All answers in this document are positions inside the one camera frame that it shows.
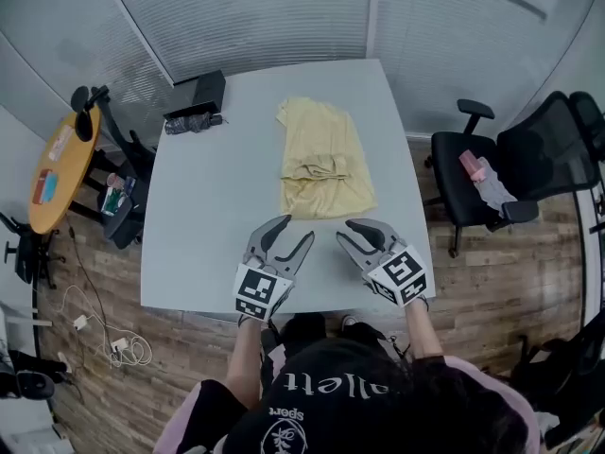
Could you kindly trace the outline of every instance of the chair armrest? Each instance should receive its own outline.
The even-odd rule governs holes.
[[[504,218],[511,223],[529,222],[540,213],[536,201],[507,201],[502,204]]]
[[[492,108],[482,102],[473,101],[472,99],[459,99],[458,110],[461,113],[476,114],[479,117],[487,117],[488,119],[494,119]]]
[[[107,239],[111,239],[113,235],[117,232],[117,230],[122,226],[124,220],[126,220],[134,207],[134,203],[130,197],[126,197],[124,202],[120,205],[120,208],[117,209],[115,215],[110,219],[110,221],[105,226],[104,236]]]

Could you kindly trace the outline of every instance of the folded cloth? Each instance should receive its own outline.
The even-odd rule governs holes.
[[[308,97],[280,105],[285,126],[283,214],[334,218],[376,206],[370,172],[348,113]]]
[[[485,169],[485,180],[481,182],[473,182],[476,189],[479,191],[481,199],[485,201],[492,209],[497,210],[501,218],[504,218],[502,205],[507,201],[517,201],[509,190],[498,180],[498,174],[490,165],[485,157],[478,159],[479,163]]]

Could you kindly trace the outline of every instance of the white wall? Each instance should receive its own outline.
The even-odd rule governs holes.
[[[595,0],[576,39],[544,86],[517,119],[531,114],[553,91],[586,91],[605,112],[605,0]]]
[[[29,186],[44,148],[44,140],[0,106],[0,211],[27,221]],[[17,236],[0,224],[0,250],[7,240],[17,244]],[[0,263],[0,301],[7,305],[31,307],[31,285],[14,273],[14,259]],[[35,355],[33,329],[9,327],[9,345]],[[46,402],[25,399],[0,399],[0,435],[47,428],[52,418]]]

